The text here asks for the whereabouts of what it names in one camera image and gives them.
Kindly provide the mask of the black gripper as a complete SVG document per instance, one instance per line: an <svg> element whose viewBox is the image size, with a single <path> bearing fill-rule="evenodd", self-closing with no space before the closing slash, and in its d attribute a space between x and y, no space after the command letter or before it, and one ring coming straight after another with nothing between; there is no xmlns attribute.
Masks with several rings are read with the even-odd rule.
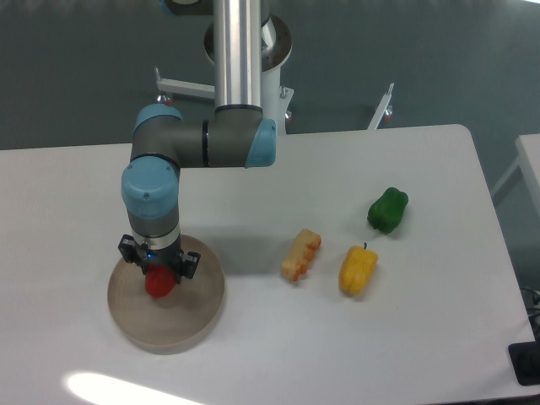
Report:
<svg viewBox="0 0 540 405"><path fill-rule="evenodd" d="M118 250L123 260L138 266L143 275L147 274L151 265L167 267L174 274L177 284L183 278L193 278L201 259L201 255L195 251L183 251L180 238L166 248L152 249L147 243L139 245L132 236L124 235Z"/></svg>

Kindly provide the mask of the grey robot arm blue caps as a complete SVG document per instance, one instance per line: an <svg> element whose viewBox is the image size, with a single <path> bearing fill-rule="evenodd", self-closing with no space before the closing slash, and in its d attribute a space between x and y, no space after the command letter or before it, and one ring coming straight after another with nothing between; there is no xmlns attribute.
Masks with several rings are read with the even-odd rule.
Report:
<svg viewBox="0 0 540 405"><path fill-rule="evenodd" d="M164 104L138 113L130 162L121 175L132 233L118 249L142 273L161 266L179 283L196 272L200 254L181 248L181 170L275 162L277 125L262 109L261 29L260 2L213 2L214 118L188 124Z"/></svg>

